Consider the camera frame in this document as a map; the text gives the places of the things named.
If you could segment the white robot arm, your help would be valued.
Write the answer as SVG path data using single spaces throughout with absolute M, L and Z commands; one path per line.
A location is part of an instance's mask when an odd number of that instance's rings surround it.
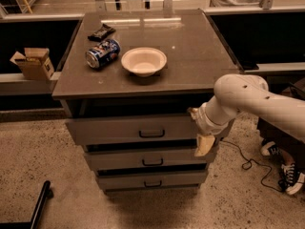
M 215 136 L 241 112 L 256 115 L 279 130 L 305 142 L 305 102 L 273 94 L 258 75 L 226 74 L 213 86 L 213 97 L 198 108 L 189 108 L 197 126 L 196 156 L 205 156 Z

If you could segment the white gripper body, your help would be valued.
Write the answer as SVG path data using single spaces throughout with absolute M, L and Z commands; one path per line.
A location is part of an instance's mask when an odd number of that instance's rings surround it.
M 224 131 L 228 124 L 218 125 L 210 121 L 205 111 L 200 111 L 192 115 L 192 119 L 195 121 L 197 129 L 201 135 L 219 135 Z

